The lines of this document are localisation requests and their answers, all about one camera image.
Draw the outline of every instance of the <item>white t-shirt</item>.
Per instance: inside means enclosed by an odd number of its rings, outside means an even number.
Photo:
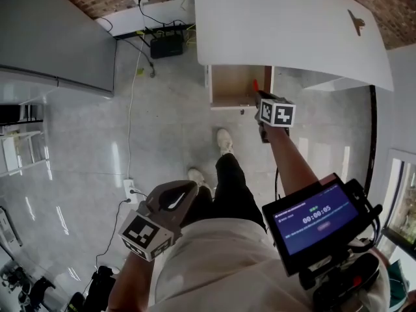
[[[164,262],[151,312],[313,310],[313,290],[305,291],[298,276],[287,277],[258,224],[216,218],[193,223],[182,234]],[[389,305],[387,271],[380,267],[384,272],[370,297],[375,311]]]

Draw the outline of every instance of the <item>open drawer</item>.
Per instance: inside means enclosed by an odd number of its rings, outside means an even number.
[[[241,109],[255,106],[254,79],[259,89],[272,92],[274,68],[254,65],[212,65],[206,67],[211,109]]]

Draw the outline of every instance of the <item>white shoe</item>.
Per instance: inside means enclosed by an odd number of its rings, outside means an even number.
[[[198,185],[198,188],[201,186],[207,187],[207,189],[209,189],[209,191],[211,192],[211,195],[213,195],[212,188],[207,184],[205,178],[203,177],[203,174],[199,170],[195,168],[190,168],[188,170],[188,179],[195,181],[195,183]]]
[[[226,129],[221,128],[216,132],[216,141],[220,147],[221,156],[227,153],[232,153],[234,155],[233,139]]]

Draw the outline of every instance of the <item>screen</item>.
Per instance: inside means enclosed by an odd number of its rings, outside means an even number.
[[[273,217],[292,255],[331,235],[357,215],[348,196],[334,184]]]

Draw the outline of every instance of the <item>polished grey floor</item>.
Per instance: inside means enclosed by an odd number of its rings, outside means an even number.
[[[113,99],[48,106],[50,170],[40,165],[0,179],[0,195],[23,241],[18,261],[35,276],[53,280],[63,300],[90,281],[95,256],[105,250],[125,197],[127,112],[136,59],[130,45],[118,44]],[[257,203],[273,201],[276,165],[270,146],[259,139],[254,111],[210,110],[196,50],[156,60],[154,79],[144,57],[140,65],[145,72],[136,78],[131,111],[130,176],[136,187],[148,193],[159,183],[185,178],[190,166],[214,185],[215,133],[225,127]],[[291,138],[317,175],[337,172],[364,183],[371,130],[368,89],[302,90],[299,71],[276,68],[274,91],[297,104]],[[119,224],[130,208],[122,205]],[[115,237],[99,264],[121,267],[126,255]]]

